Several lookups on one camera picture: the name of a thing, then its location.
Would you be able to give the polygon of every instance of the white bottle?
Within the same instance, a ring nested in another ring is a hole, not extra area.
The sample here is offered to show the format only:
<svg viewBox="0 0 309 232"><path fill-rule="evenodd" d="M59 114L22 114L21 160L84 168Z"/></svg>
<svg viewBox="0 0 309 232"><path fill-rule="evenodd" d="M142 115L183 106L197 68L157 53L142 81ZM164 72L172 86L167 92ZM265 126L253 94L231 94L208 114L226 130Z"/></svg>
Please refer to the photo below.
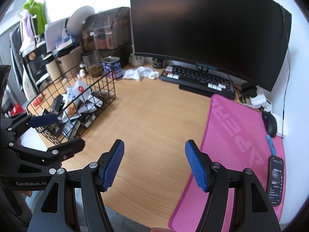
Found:
<svg viewBox="0 0 309 232"><path fill-rule="evenodd" d="M23 73L23 89L28 101L33 100L37 96L25 69Z"/></svg>
<svg viewBox="0 0 309 232"><path fill-rule="evenodd" d="M61 76L61 73L59 71L58 65L56 63L56 60L54 59L52 54L48 54L44 59L43 59L44 64L46 65L47 72L52 79L52 81L56 81Z"/></svg>

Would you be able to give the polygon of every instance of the white fan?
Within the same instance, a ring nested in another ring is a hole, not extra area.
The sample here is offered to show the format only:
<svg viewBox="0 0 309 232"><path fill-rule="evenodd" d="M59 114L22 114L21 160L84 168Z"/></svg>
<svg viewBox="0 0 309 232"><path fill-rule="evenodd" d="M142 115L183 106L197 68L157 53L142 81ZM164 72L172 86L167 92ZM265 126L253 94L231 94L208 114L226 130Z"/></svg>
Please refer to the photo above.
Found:
<svg viewBox="0 0 309 232"><path fill-rule="evenodd" d="M77 9L69 18L66 25L67 33L72 37L79 36L83 22L89 17L95 14L95 9L91 6L83 6Z"/></svg>

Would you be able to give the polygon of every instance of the pink mouse pad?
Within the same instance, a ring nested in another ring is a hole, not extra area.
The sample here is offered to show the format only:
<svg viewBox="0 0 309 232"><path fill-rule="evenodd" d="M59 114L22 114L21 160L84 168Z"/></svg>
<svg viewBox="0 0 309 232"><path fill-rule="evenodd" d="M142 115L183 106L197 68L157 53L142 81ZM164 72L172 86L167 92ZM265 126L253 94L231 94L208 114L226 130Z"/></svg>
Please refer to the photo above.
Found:
<svg viewBox="0 0 309 232"><path fill-rule="evenodd" d="M271 155L261 112L250 109L219 95L213 95L200 150L207 153L213 162L227 169L243 171L251 168L266 190L268 158ZM282 139L272 139L277 156L284 160ZM285 175L282 201L274 207L278 220L282 213L285 193ZM191 174L169 227L176 232L195 232L202 216L208 193L200 189ZM228 232L234 201L234 189L229 190L228 204L222 232Z"/></svg>

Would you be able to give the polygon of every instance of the blue gripper pad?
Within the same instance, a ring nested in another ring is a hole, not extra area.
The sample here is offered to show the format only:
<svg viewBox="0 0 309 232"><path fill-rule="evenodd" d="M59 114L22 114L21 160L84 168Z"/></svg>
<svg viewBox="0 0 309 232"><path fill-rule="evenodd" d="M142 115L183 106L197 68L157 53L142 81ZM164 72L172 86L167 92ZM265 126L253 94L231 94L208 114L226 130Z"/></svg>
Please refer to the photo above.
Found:
<svg viewBox="0 0 309 232"><path fill-rule="evenodd" d="M104 191L107 191L107 189L112 186L124 154L125 154L125 144L123 141L121 141L118 144L117 148L115 149L112 157L109 160L107 167L104 170L103 185L102 185Z"/></svg>
<svg viewBox="0 0 309 232"><path fill-rule="evenodd" d="M47 114L42 116L33 117L28 121L28 126L37 128L55 124L58 121L57 115Z"/></svg>
<svg viewBox="0 0 309 232"><path fill-rule="evenodd" d="M208 189L208 184L206 182L206 172L198 158L198 155L194 151L192 144L189 141L186 142L184 151L197 185L205 192Z"/></svg>

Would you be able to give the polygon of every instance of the snack bag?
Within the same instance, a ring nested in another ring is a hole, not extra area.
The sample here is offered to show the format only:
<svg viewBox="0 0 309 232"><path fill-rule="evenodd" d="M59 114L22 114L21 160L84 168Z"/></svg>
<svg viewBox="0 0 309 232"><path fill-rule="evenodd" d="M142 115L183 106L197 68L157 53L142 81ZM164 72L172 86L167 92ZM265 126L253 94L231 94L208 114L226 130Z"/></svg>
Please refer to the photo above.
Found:
<svg viewBox="0 0 309 232"><path fill-rule="evenodd" d="M79 98L79 100L81 100L84 103L91 94L90 87L82 80L78 80L75 82L75 84L72 86L72 91L74 95L76 95Z"/></svg>
<svg viewBox="0 0 309 232"><path fill-rule="evenodd" d="M71 102L76 98L76 95L73 93L73 87L68 86L68 91L66 93L66 99L65 99L65 105L64 107L68 108L65 109L63 115L62 115L62 122L65 123L71 118L77 111L78 103L80 102L80 99L76 99L72 104Z"/></svg>

